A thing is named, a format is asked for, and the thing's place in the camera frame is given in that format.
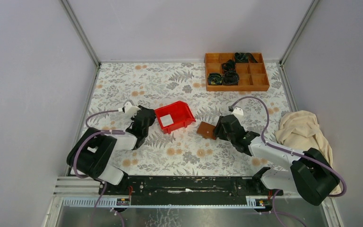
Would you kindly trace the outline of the brown leather card holder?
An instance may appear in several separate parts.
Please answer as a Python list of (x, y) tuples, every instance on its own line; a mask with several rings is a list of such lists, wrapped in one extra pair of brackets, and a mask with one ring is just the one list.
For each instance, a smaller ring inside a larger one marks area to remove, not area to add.
[(197, 129), (197, 134), (204, 139), (216, 140), (214, 135), (215, 126), (207, 122), (201, 122)]

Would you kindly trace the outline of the red plastic bin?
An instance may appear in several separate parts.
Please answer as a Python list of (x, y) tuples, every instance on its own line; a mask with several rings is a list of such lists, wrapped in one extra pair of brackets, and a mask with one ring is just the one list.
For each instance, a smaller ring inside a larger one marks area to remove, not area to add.
[[(163, 133), (171, 134), (173, 131), (178, 130), (180, 128), (186, 128), (191, 125), (193, 122), (196, 122), (190, 107), (186, 102), (177, 101), (175, 103), (162, 106), (154, 110), (156, 117), (158, 119), (160, 128)], [(167, 127), (163, 127), (159, 118), (170, 114), (173, 119), (173, 124)]]

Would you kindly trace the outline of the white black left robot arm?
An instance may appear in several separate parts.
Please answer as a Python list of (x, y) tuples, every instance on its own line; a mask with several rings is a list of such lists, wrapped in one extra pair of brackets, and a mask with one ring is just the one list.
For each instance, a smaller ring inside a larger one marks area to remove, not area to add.
[(115, 151), (137, 150), (145, 142), (149, 127), (156, 120), (153, 109), (141, 105), (135, 106), (126, 102), (116, 113), (124, 113), (131, 119), (131, 124), (125, 130), (100, 130), (88, 127), (79, 141), (69, 152), (66, 163), (79, 178), (90, 177), (94, 180), (110, 184), (116, 194), (126, 192), (127, 174), (112, 165), (110, 157)]

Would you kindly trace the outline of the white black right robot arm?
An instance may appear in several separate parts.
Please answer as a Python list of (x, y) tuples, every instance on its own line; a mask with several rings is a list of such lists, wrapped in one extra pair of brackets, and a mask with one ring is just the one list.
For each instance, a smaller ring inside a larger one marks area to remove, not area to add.
[(320, 205), (341, 180), (315, 148), (307, 151), (266, 142), (253, 131), (246, 131), (236, 116), (220, 116), (214, 129), (217, 139), (228, 141), (239, 152), (263, 158), (283, 170), (261, 170), (252, 182), (256, 194), (263, 195), (270, 189), (280, 189), (299, 194), (311, 205)]

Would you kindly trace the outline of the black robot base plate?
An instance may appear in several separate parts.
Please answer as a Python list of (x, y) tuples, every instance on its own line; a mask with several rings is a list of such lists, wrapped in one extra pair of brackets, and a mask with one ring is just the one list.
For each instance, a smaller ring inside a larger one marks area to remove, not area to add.
[(124, 177), (118, 185), (100, 184), (104, 195), (121, 195), (132, 205), (248, 205), (248, 198), (271, 199), (276, 189), (268, 189), (258, 177), (237, 176), (141, 176)]

